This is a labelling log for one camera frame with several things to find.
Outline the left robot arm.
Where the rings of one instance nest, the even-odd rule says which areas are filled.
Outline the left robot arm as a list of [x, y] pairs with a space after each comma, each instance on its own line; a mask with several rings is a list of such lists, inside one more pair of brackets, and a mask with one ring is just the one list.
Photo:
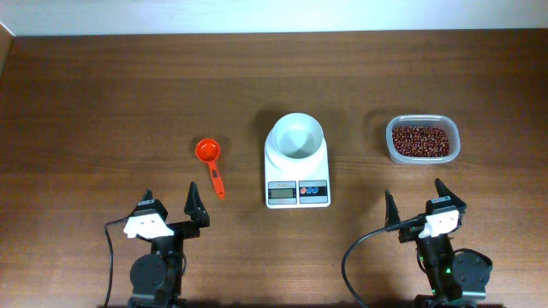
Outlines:
[[147, 189], [129, 214], [123, 232], [151, 245], [149, 253], [132, 265], [129, 278], [133, 286], [129, 307], [182, 307], [182, 277], [188, 266], [183, 251], [185, 240], [198, 238], [210, 226], [209, 214], [194, 182], [188, 189], [184, 213], [187, 221], [167, 223], [168, 211]]

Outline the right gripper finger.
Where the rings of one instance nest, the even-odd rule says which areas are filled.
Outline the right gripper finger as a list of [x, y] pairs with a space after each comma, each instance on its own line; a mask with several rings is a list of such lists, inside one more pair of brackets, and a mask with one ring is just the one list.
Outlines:
[[390, 193], [389, 189], [384, 191], [385, 196], [385, 219], [384, 226], [386, 228], [393, 228], [401, 222], [399, 211], [397, 209], [393, 195]]
[[454, 193], [439, 179], [436, 178], [434, 181], [438, 196], [454, 198]]

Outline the orange measuring scoop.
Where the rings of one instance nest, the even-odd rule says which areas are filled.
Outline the orange measuring scoop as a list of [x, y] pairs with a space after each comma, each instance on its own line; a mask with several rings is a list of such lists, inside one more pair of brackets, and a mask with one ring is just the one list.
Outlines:
[[214, 139], [202, 139], [195, 147], [196, 157], [209, 168], [211, 183], [216, 195], [220, 199], [225, 199], [226, 192], [223, 180], [217, 167], [217, 160], [220, 156], [221, 148]]

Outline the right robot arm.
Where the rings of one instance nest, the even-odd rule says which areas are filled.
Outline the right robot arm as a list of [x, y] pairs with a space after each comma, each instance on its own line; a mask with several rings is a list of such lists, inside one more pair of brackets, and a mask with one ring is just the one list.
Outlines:
[[423, 213], [404, 221], [392, 194], [386, 191], [384, 226], [389, 232], [398, 232], [400, 243], [416, 244], [416, 260], [432, 293], [416, 296], [413, 307], [475, 307], [486, 297], [493, 263], [475, 250], [453, 248], [450, 234], [462, 226], [467, 205], [440, 179], [434, 184], [438, 197], [426, 202]]

